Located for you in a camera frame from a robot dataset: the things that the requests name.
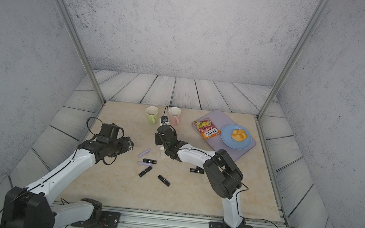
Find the purple lipstick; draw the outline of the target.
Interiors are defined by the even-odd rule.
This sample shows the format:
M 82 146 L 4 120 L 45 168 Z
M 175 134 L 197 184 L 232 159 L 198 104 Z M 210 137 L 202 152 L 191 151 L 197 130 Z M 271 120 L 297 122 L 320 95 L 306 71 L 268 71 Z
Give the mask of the purple lipstick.
M 150 151 L 151 151 L 151 149 L 150 149 L 150 148 L 149 148 L 149 149 L 146 149 L 145 151 L 143 151 L 142 153 L 140 153 L 140 154 L 137 156 L 137 158 L 140 158 L 140 157 L 142 157 L 142 156 L 144 156 L 144 155 L 148 154 Z
M 137 162 L 137 164 L 138 164 L 138 165 L 147 166 L 147 167 L 152 166 L 152 164 L 151 164 L 151 163 L 141 162 L 141 161 L 138 161 L 138 162 Z

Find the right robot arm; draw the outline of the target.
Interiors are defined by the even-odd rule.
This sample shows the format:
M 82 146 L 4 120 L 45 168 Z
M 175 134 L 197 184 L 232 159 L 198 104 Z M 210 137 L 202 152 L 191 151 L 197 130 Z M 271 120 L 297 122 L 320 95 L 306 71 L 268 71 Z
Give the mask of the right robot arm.
M 213 191 L 222 199 L 224 224 L 228 228 L 243 228 L 245 219 L 240 214 L 239 193 L 243 174 L 224 149 L 205 151 L 177 139 L 170 125 L 161 125 L 155 134 L 155 143 L 164 147 L 165 154 L 173 160 L 190 163 L 206 173 Z

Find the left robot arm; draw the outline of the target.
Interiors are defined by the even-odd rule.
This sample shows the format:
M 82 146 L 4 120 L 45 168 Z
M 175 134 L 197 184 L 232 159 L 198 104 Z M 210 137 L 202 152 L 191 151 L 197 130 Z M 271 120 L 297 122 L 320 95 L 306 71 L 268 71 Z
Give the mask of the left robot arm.
M 53 207 L 55 199 L 83 172 L 105 158 L 133 150 L 134 143 L 123 128 L 104 123 L 98 134 L 79 144 L 73 154 L 44 177 L 24 188 L 7 192 L 0 210 L 1 228 L 61 228 L 79 225 L 103 228 L 102 203 L 84 198 L 77 203 Z

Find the pink mug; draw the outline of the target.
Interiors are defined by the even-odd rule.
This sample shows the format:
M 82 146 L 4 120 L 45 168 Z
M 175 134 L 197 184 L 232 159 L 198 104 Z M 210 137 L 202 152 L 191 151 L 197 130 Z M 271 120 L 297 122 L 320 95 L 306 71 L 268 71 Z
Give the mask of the pink mug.
M 178 107 L 171 107 L 169 108 L 168 113 L 169 123 L 171 124 L 171 126 L 178 126 L 181 121 L 182 110 Z

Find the black lipstick upper left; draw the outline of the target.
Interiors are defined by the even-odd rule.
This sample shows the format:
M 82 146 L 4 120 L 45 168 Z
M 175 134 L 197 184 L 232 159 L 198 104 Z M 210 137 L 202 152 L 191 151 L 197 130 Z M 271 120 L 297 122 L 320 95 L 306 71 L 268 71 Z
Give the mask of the black lipstick upper left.
M 154 159 L 143 159 L 143 162 L 149 163 L 149 164 L 157 164 L 157 161 Z

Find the green mug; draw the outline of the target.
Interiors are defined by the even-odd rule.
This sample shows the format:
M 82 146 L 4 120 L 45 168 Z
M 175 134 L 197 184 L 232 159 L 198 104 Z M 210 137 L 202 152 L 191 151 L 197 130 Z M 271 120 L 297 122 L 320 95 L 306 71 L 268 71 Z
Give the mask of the green mug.
M 159 122 L 159 109 L 155 106 L 149 106 L 145 110 L 147 121 L 150 124 L 157 124 Z

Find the black lipstick left diagonal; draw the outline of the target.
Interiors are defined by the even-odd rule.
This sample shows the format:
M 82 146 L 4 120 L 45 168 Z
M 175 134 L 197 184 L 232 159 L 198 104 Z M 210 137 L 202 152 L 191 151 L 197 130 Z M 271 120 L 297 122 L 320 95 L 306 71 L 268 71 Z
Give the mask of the black lipstick left diagonal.
M 149 166 L 149 167 L 147 167 L 147 168 L 145 168 L 142 172 L 140 172 L 139 174 L 138 174 L 138 176 L 139 177 L 142 177 L 142 176 L 144 176 L 144 175 L 146 175 L 149 171 L 151 171 L 152 170 L 152 166 Z

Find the candy bag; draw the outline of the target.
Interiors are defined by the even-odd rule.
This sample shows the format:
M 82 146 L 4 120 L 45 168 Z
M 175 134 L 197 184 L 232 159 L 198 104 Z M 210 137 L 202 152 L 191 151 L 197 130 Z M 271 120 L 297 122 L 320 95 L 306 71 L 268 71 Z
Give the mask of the candy bag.
M 210 118 L 195 121 L 193 125 L 204 140 L 220 135 L 220 130 L 218 130 Z

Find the lavender tray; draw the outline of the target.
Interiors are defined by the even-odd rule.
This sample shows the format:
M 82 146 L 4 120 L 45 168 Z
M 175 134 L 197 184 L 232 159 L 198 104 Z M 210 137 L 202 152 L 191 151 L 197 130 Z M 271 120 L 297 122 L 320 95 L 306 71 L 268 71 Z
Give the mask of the lavender tray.
M 234 162 L 239 160 L 248 151 L 254 148 L 257 143 L 253 139 L 251 133 L 244 127 L 236 124 L 232 119 L 229 118 L 224 112 L 220 110 L 213 110 L 210 113 L 195 119 L 192 122 L 192 127 L 199 133 L 194 122 L 210 119 L 213 125 L 220 131 L 220 134 L 206 139 L 205 141 L 213 148 L 214 151 L 224 149 Z M 231 135 L 233 130 L 244 130 L 247 134 L 247 138 L 242 142 L 237 142 L 232 139 Z

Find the blue plate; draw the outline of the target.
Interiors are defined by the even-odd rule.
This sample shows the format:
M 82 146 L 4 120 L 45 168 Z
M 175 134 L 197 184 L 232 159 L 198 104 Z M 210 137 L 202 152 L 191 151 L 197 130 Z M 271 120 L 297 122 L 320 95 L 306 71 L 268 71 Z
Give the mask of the blue plate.
M 254 144 L 250 132 L 236 124 L 228 124 L 222 128 L 220 137 L 227 147 L 234 150 L 251 148 Z

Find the bread roll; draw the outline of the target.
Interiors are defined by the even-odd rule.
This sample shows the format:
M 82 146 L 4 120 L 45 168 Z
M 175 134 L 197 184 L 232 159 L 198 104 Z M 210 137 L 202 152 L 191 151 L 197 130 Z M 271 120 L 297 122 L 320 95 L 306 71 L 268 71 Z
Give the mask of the bread roll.
M 237 142 L 243 142 L 247 139 L 247 133 L 242 129 L 234 129 L 231 138 Z

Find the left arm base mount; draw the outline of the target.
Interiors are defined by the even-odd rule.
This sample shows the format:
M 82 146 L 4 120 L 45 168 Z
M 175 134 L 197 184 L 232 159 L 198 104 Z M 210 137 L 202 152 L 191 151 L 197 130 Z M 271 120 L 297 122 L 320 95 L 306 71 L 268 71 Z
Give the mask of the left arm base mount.
M 81 201 L 93 205 L 93 212 L 88 220 L 80 221 L 81 227 L 87 228 L 117 228 L 121 213 L 103 210 L 103 205 L 90 198 L 82 198 Z

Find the left aluminium frame post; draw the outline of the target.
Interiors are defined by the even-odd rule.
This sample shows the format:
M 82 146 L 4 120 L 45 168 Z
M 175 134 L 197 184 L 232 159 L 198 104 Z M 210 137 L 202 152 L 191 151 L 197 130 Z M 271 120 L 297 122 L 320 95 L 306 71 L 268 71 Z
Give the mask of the left aluminium frame post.
M 65 4 L 64 0 L 54 0 L 54 3 L 56 5 L 56 8 L 58 9 L 59 14 L 62 17 L 62 20 L 64 22 L 64 25 L 67 29 L 67 33 L 69 34 L 69 37 L 76 49 L 76 52 L 78 54 L 78 57 L 85 69 L 85 72 L 90 80 L 90 83 L 92 87 L 94 88 L 94 91 L 96 92 L 96 95 L 102 105 L 106 103 L 106 99 L 101 91 L 100 85 L 96 79 L 96 76 L 93 72 L 92 66 L 90 61 L 88 60 L 87 54 L 85 52 L 85 49 L 82 45 L 82 41 L 78 35 L 77 29 L 74 25 L 74 22 L 71 18 L 71 15 L 69 13 L 69 10 Z

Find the aluminium frame post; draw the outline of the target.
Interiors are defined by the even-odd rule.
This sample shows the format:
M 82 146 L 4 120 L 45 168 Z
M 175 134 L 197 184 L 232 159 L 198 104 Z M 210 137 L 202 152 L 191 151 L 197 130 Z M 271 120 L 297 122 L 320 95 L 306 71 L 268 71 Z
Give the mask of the aluminium frame post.
M 101 91 L 100 85 L 96 79 L 96 76 L 93 72 L 92 66 L 90 61 L 88 60 L 87 54 L 85 52 L 85 49 L 82 45 L 82 41 L 78 35 L 77 29 L 74 25 L 74 22 L 71 18 L 71 15 L 69 13 L 69 10 L 65 4 L 64 0 L 54 0 L 54 3 L 56 5 L 56 8 L 58 9 L 59 14 L 62 17 L 62 20 L 64 22 L 64 25 L 67 29 L 67 33 L 69 34 L 69 37 L 76 49 L 76 52 L 78 54 L 78 57 L 85 69 L 85 72 L 90 80 L 90 83 L 92 87 L 94 88 L 94 91 L 96 92 L 96 95 L 102 105 L 106 103 L 106 99 Z
M 257 115 L 257 120 L 261 120 L 267 110 L 269 109 L 270 105 L 273 102 L 273 99 L 279 93 L 281 87 L 286 82 L 288 74 L 294 67 L 295 63 L 297 62 L 299 56 L 301 55 L 306 43 L 308 43 L 311 35 L 315 31 L 320 19 L 323 17 L 327 7 L 329 6 L 331 0 L 320 0 L 315 11 L 313 12 L 308 24 L 304 28 L 302 35 L 300 36 L 294 50 L 292 51 L 290 57 L 288 58 L 286 64 L 284 65 L 280 75 L 278 76 L 277 80 L 275 81 L 274 85 L 271 88 L 271 91 L 263 104 L 262 108 Z

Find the right aluminium frame post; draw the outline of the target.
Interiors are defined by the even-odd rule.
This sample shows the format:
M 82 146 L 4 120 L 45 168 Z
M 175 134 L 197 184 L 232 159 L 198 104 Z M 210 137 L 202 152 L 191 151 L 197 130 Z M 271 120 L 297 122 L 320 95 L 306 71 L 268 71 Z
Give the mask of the right aluminium frame post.
M 261 120 L 267 110 L 269 109 L 270 105 L 273 102 L 273 99 L 279 93 L 281 87 L 286 82 L 288 74 L 294 67 L 295 63 L 297 62 L 299 56 L 301 55 L 306 43 L 308 43 L 311 35 L 315 31 L 320 19 L 323 17 L 327 7 L 329 6 L 331 0 L 320 0 L 315 11 L 313 12 L 308 24 L 304 28 L 302 35 L 300 36 L 294 50 L 292 51 L 290 57 L 288 58 L 286 64 L 284 65 L 280 75 L 278 76 L 277 80 L 275 81 L 274 85 L 271 88 L 271 91 L 263 104 L 262 108 L 257 115 L 257 120 Z

